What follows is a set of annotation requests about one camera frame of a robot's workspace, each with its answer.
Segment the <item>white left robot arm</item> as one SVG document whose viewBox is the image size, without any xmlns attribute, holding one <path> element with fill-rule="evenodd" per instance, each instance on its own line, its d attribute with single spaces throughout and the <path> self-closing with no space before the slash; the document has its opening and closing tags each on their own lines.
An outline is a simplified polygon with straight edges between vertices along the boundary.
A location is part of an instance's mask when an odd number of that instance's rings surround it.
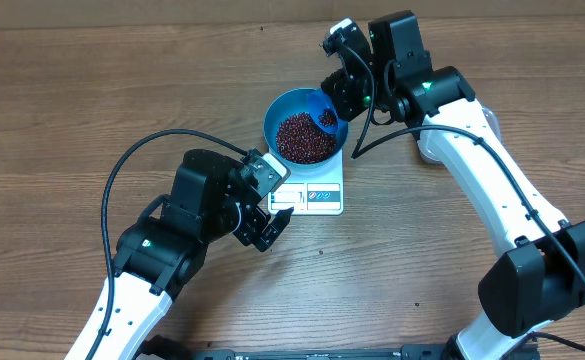
<svg viewBox="0 0 585 360">
<path fill-rule="evenodd" d="M 227 234 L 267 251 L 292 211 L 271 216 L 259 202 L 289 177 L 270 153 L 240 160 L 194 149 L 185 153 L 172 190 L 155 198 L 116 244 L 114 277 L 69 350 L 70 359 L 190 359 L 183 345 L 152 329 L 202 268 L 209 245 Z"/>
</svg>

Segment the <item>blue plastic measuring scoop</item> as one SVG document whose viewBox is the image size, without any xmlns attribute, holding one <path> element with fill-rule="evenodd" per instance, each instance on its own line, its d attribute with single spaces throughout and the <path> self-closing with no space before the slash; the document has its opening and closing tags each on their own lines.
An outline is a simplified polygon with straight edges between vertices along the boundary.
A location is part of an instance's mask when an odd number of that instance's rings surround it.
<svg viewBox="0 0 585 360">
<path fill-rule="evenodd" d="M 306 102 L 307 102 L 308 112 L 311 116 L 311 119 L 319 127 L 319 129 L 322 130 L 323 132 L 329 134 L 329 135 L 335 135 L 338 131 L 338 127 L 339 127 L 338 124 L 332 128 L 326 128 L 326 127 L 323 127 L 319 124 L 319 116 L 323 113 L 323 111 L 325 109 L 330 109 L 331 111 L 333 111 L 337 117 L 337 120 L 338 120 L 338 116 L 336 114 L 336 111 L 334 109 L 334 105 L 332 104 L 330 97 L 328 95 L 326 95 L 322 90 L 317 89 L 317 90 L 311 91 L 306 96 Z"/>
</svg>

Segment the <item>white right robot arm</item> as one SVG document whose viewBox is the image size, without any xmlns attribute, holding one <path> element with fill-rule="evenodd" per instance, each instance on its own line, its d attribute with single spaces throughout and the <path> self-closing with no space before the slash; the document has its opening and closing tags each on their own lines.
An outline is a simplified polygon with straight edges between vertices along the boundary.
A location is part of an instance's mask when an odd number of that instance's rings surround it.
<svg viewBox="0 0 585 360">
<path fill-rule="evenodd" d="M 373 124 L 382 111 L 401 123 L 452 174 L 491 238 L 497 260 L 478 286 L 481 313 L 439 347 L 440 358 L 513 358 L 585 305 L 585 221 L 571 223 L 531 184 L 463 75 L 433 67 L 413 13 L 366 29 L 344 19 L 322 47 L 342 63 L 321 85 L 337 116 Z"/>
</svg>

